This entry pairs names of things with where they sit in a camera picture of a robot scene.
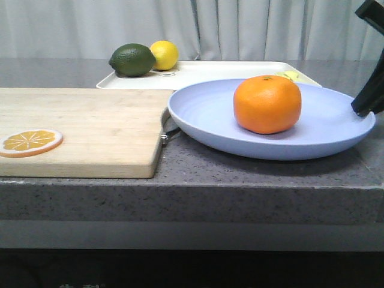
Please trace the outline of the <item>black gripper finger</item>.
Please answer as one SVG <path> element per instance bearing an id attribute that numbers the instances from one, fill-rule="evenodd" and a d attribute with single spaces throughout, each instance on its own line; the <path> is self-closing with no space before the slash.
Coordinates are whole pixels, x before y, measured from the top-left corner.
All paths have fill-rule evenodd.
<path id="1" fill-rule="evenodd" d="M 358 96 L 352 101 L 353 111 L 360 117 L 367 116 L 370 112 L 378 114 L 383 111 L 383 53 Z"/>
<path id="2" fill-rule="evenodd" d="M 355 14 L 379 33 L 383 33 L 383 6 L 374 0 L 365 0 Z"/>

